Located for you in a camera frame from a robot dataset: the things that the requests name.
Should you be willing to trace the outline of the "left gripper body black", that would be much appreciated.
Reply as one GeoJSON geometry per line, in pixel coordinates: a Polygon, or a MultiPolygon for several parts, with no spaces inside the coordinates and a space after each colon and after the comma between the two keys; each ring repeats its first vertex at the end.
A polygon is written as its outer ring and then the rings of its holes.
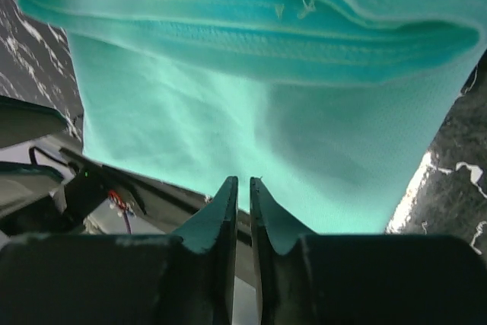
{"type": "Polygon", "coordinates": [[[135,214],[145,214],[146,208],[136,192],[131,177],[115,168],[97,164],[84,156],[60,149],[61,156],[78,170],[67,183],[61,185],[53,197],[54,216],[50,226],[79,226],[103,201],[117,196],[135,214]]]}

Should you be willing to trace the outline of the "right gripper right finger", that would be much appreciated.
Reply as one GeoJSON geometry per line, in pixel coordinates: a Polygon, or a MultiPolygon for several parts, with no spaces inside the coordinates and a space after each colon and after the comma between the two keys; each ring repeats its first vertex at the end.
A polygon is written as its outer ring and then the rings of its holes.
{"type": "Polygon", "coordinates": [[[250,181],[263,324],[484,324],[486,267],[446,235],[318,234],[250,181]]]}

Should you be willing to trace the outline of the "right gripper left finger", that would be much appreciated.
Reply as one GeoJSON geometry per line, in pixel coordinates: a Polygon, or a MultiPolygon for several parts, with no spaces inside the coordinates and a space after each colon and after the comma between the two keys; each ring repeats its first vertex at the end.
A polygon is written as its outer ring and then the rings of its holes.
{"type": "Polygon", "coordinates": [[[229,324],[236,177],[169,234],[25,234],[1,250],[3,324],[229,324]]]}

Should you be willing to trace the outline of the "teal t shirt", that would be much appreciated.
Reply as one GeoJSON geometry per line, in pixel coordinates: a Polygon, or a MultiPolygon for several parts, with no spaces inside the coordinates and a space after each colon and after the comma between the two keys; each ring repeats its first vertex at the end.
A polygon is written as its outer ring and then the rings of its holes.
{"type": "Polygon", "coordinates": [[[486,0],[18,0],[65,30],[84,154],[214,193],[262,177],[326,233],[385,229],[486,48],[486,0]]]}

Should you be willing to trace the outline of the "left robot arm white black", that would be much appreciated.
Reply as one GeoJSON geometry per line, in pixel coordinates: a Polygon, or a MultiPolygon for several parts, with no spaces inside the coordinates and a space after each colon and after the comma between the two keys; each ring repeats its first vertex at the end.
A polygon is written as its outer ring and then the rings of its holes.
{"type": "Polygon", "coordinates": [[[127,175],[69,148],[66,126],[52,108],[1,98],[1,235],[157,232],[127,175]]]}

